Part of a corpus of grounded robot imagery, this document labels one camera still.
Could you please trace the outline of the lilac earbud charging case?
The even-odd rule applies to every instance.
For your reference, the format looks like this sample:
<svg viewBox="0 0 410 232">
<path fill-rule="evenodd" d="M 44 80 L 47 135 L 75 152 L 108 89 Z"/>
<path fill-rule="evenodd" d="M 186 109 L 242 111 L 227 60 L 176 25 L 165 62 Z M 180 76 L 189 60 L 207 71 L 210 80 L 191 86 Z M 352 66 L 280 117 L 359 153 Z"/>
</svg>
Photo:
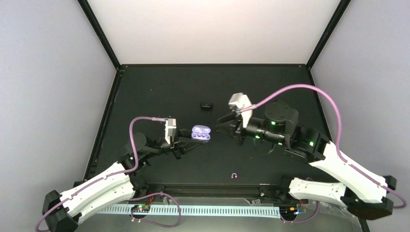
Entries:
<svg viewBox="0 0 410 232">
<path fill-rule="evenodd" d="M 209 142 L 211 139 L 211 128 L 204 125 L 195 125 L 191 129 L 191 139 Z"/>
</svg>

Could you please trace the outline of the black earbud charging case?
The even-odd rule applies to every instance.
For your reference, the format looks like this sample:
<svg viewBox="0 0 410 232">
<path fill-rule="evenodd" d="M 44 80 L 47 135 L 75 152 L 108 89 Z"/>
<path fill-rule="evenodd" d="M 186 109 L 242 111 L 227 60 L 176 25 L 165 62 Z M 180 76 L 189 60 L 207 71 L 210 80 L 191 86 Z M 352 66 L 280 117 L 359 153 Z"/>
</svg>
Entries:
<svg viewBox="0 0 410 232">
<path fill-rule="evenodd" d="M 200 102 L 200 108 L 204 111 L 211 111 L 214 107 L 214 104 L 211 102 Z"/>
</svg>

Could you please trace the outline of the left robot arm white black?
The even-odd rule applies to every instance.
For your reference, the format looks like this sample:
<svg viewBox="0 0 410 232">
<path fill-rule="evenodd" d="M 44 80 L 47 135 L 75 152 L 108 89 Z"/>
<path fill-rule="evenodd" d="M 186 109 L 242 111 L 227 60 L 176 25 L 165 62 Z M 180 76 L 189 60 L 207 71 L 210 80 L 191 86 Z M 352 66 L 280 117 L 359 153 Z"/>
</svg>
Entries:
<svg viewBox="0 0 410 232">
<path fill-rule="evenodd" d="M 141 175 L 148 160 L 161 155 L 180 159 L 203 146 L 204 141 L 191 137 L 189 130 L 178 130 L 168 143 L 165 137 L 155 140 L 143 133 L 133 135 L 137 155 L 126 153 L 100 174 L 70 190 L 46 194 L 40 222 L 48 232 L 74 232 L 78 226 L 97 212 L 122 201 L 140 198 L 148 193 L 148 184 Z"/>
</svg>

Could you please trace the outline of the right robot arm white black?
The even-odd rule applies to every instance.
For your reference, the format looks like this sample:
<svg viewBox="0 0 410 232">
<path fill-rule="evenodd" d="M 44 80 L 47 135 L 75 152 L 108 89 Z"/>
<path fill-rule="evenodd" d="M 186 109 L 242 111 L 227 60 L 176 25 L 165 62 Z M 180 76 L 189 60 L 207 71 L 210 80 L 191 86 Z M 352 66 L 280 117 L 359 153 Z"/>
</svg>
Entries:
<svg viewBox="0 0 410 232">
<path fill-rule="evenodd" d="M 238 145 L 246 138 L 279 146 L 283 153 L 320 169 L 336 181 L 325 183 L 299 177 L 282 178 L 275 189 L 283 202 L 309 199 L 331 203 L 366 220 L 390 216 L 394 203 L 387 198 L 387 188 L 395 189 L 396 179 L 363 170 L 350 158 L 341 159 L 336 145 L 317 130 L 298 123 L 299 113 L 283 101 L 269 102 L 264 118 L 229 113 L 218 120 L 215 129 L 231 137 Z"/>
</svg>

